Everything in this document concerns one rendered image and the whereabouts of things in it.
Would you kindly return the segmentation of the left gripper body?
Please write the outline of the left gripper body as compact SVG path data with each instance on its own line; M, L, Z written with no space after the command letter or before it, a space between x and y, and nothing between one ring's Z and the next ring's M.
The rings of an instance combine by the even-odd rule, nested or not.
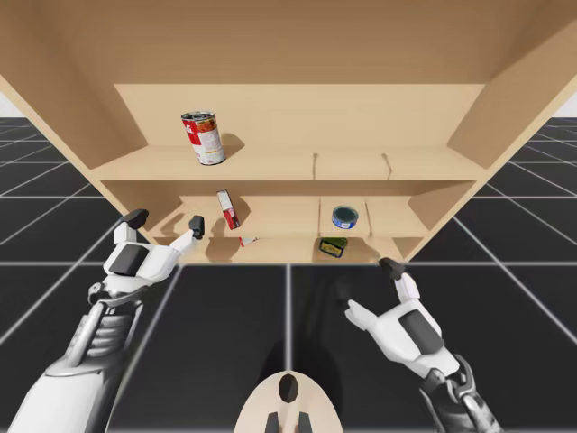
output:
M162 281L172 272L180 253L166 245L122 243L105 261L109 275Z

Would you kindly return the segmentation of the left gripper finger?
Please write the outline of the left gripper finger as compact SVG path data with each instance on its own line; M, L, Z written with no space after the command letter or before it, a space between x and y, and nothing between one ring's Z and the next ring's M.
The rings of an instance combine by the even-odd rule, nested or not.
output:
M193 216L188 222L188 231L170 243L170 247L184 255L196 248L205 235L205 219Z
M138 208L123 216L114 230L114 244L136 242L138 230L146 224L148 215L147 209Z

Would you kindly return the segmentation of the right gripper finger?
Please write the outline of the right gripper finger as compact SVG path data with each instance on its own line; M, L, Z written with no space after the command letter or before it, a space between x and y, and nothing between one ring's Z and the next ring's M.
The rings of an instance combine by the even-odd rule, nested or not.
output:
M389 281L395 305L417 308L420 305L420 292L406 267L388 257L379 259L379 266Z
M346 318L360 330L373 333L378 324L378 316L353 299L348 285L339 283L336 293Z

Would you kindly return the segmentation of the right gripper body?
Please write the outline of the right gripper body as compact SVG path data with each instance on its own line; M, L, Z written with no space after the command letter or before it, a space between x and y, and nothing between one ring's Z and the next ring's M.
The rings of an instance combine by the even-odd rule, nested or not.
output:
M444 346L438 323L418 300L403 302L377 317L369 332L383 354L420 378L431 369L456 373L459 363Z

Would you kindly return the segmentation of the green and blue rectangular can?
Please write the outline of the green and blue rectangular can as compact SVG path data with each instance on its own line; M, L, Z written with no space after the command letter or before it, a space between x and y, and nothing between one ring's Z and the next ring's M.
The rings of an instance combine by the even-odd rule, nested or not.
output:
M346 237L322 237L318 249L331 257L341 258L347 245L348 239Z

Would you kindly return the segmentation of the red and white can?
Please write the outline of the red and white can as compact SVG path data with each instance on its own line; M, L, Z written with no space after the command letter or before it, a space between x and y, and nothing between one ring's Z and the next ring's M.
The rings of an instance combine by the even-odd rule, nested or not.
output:
M225 160L214 113L188 112L181 116L181 121L201 165L212 166Z

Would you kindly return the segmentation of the blue flat can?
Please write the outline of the blue flat can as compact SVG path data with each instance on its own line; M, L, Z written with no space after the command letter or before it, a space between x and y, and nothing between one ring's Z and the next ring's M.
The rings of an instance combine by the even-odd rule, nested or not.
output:
M341 229L352 229L359 218L358 212L348 206L337 206L332 213L333 224Z

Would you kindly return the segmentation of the pale wooden shelf unit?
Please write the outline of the pale wooden shelf unit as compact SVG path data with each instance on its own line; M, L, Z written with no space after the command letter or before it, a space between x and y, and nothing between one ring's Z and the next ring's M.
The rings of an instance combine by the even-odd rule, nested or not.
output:
M0 0L0 92L192 263L409 260L577 92L577 0Z

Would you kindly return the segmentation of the tan robot part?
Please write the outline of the tan robot part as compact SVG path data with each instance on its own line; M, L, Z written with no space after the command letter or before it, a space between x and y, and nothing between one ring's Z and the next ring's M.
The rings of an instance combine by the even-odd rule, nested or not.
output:
M291 370L263 380L244 403L234 433L343 433L325 391Z

